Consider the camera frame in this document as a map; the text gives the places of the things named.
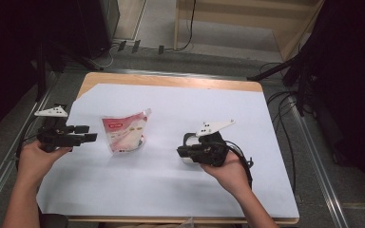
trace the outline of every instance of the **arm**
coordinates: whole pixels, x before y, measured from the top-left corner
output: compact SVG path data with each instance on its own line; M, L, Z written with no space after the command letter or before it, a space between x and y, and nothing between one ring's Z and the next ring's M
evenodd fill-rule
M201 164L201 167L237 200L250 227L278 227L248 185L237 155L229 152L221 167L206 164Z
M40 227L37 188L52 165L71 148L43 151L39 141L27 144L20 154L17 179L2 227Z

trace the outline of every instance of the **black cable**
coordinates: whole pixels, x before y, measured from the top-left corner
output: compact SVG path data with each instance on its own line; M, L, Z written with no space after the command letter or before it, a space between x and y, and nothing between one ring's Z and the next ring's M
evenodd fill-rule
M291 103L285 104L282 108L284 108L284 107L285 107L285 106L287 106L287 105L291 105L291 106L290 106L290 108L289 108L289 109L288 109L285 113L283 113L283 115L281 115L282 117L284 117L286 114L288 114L288 113L289 113L289 111L290 111L290 110L292 110L292 108L296 106L296 102L291 102ZM275 115L274 119L272 120L272 123L274 123L274 122L275 122L275 120L276 120L276 118L277 118L278 116L279 116L279 113L278 113L277 115ZM277 133L277 132L278 132L279 123L280 123L280 118L278 119L277 127L276 127L276 129L275 129L275 133Z
M132 45L125 45L126 47L130 47L130 48L133 48L134 46ZM158 48L153 48L153 47L139 47L139 49L148 49L148 50L156 50L156 51L159 51ZM174 48L165 48L164 51L170 51L170 52L173 52L173 51L182 51L182 50L176 50Z
M27 138L23 139L23 142L25 142L25 141L27 141L27 140L29 140L29 139L31 139L31 138L34 138L34 137L36 137L36 136L38 136L38 135L40 135L40 134L42 134L42 133L49 132L49 131L50 131L50 129L45 130L45 131L42 131L42 132L39 132L39 133L36 133L36 134L34 134L34 135L31 135L31 136L28 136Z
M288 61L281 63L277 66L274 66L268 70L266 70L265 72L262 72L259 75L256 76L248 76L247 77L247 81L252 81L252 82L258 82L261 81L262 79L265 79L267 77L269 77L270 75L277 73L279 71L284 70L287 67L291 67L292 65L294 65L296 62L298 61L298 56L296 55L295 57L293 57L292 59L289 59Z
M101 70L103 70L105 67L109 67L109 66L111 66L112 65L112 63L114 62L114 57L112 56L112 54L111 54L111 50L113 49L113 48L115 48L115 47L117 47L118 46L118 44L116 44L115 43L115 45L111 45L111 47L108 49L108 51L107 51L107 53L108 53L108 55L110 56L110 58L111 58L111 60L110 60L110 63L109 64L106 64L106 65L101 65L101 64L97 64L96 62L94 62L93 61L93 59L89 59L89 61L92 63L92 64L94 64L95 66L97 66L97 67L100 67L101 68Z
M31 126L31 124L35 121L35 119L37 119L36 116L33 116L31 118L31 120L27 123L26 128L22 131L22 133L20 134L20 138L19 138L19 143L17 144L17 148L16 148L16 169L19 166L19 160L20 159L20 153L22 151L22 147L23 147L23 142L24 142L24 138L26 136L26 133L29 131L29 128Z
M268 66L268 65L280 65L281 63L267 63L267 64L264 64L264 65L261 65L260 67L259 67L259 74L261 74L262 73L262 69L265 67L265 66Z
M191 43L191 39L192 39L192 24L194 22L194 14L195 14L195 6L197 5L197 0L194 0L194 7L192 8L192 15L191 15L191 25L190 25L190 32L189 32L189 40L186 43L186 45L184 47L181 48L177 48L175 49L175 51L182 51L184 49L186 49L186 47L188 47L188 45Z
M290 138L289 138L289 135L287 133L287 130L286 130L286 127L283 123L283 120L282 120L282 116L281 116L281 113L280 113L280 109L281 109L281 105L283 104L283 102L288 99L290 96L292 96L292 94L289 94L289 95L286 95L279 103L279 108L278 108L278 113L279 113L279 118L280 118L280 124L282 125L282 129L283 129L283 132L286 136L286 139L287 139L287 142L288 142L288 145L289 145L289 149L290 149L290 154L291 154L291 157L292 157L292 169L293 169L293 186L292 186L292 191L293 193L295 194L296 193L296 165L295 165L295 155L294 155L294 152L293 152L293 146L292 146L292 142L290 141Z
M227 145L227 147L229 147L230 151L232 151L234 154L237 155L237 157L239 157L239 161L240 161L242 167L244 168L245 174L247 175L248 184L250 185L250 188L253 188L253 186L252 186L253 177L251 176L251 173L250 173L250 167L253 165L252 159L250 160L251 164L248 164L247 159L244 157L244 153L242 153L242 150L238 146L237 146L237 148L240 151L240 153L232 146Z
M97 56L94 56L92 58L90 58L90 60L96 60L100 57L102 57L109 49L111 49L112 47L110 48L105 48L105 49L102 49L102 51L100 52L100 54L98 54Z
M271 97L268 98L266 104L269 105L272 101L274 101L277 97L283 95L283 94L291 94L291 95L294 95L294 94L297 94L296 91L283 91L283 92L277 92L277 93L274 93L271 95Z

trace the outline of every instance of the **person's left hand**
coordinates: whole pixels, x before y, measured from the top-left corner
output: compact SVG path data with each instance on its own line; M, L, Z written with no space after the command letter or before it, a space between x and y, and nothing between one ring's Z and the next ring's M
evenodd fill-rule
M72 149L71 147L61 147L47 153L41 147L42 144L39 141L34 141L23 147L16 182L37 189L52 165Z

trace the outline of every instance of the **metal rail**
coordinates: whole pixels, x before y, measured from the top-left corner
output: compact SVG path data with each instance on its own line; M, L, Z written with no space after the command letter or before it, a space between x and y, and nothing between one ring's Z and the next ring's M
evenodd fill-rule
M292 109L292 112L296 119L296 122L298 123L298 127L301 130L301 134L304 137L304 141L306 142L311 164L313 165L314 171L316 172L316 177L319 186L321 187L322 194L324 195L328 209L331 213L331 217L333 218L335 227L348 228L349 225L345 218L345 214L343 213L339 199L336 196L334 187L331 184L328 174L325 171L324 165L322 164L322 161L319 157L317 147L314 144L313 137L311 136L307 123L304 121L304 118L300 116L300 114L295 108Z
M50 78L53 78L53 84L50 86L45 93L45 95L42 97L41 101L39 103L35 103L32 107L30 113L28 114L28 117L24 124L22 125L21 129L19 130L19 133L16 135L16 138L12 142L10 149L8 150L5 158L3 159L2 163L0 164L0 192L2 191L2 188L4 187L6 181L8 180L8 177L10 176L11 171L15 167L15 153L18 146L19 141L21 140L20 137L22 137L22 132L27 130L28 122L34 115L34 112L36 110L40 110L42 107L44 107L48 101L50 92L53 88L53 86L58 81L58 78L55 78L56 76L53 76L53 73L51 73Z

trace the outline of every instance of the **hand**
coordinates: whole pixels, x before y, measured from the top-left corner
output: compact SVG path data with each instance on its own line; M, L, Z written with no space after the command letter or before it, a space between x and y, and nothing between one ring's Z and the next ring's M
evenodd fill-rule
M34 141L23 147L16 182L37 189L52 165L72 149L71 147L61 147L47 153L41 149L42 146L39 141Z
M221 167L208 164L201 164L201 167L206 173L218 180L221 186L233 196L242 190L251 190L239 157L231 151L227 153L226 160Z

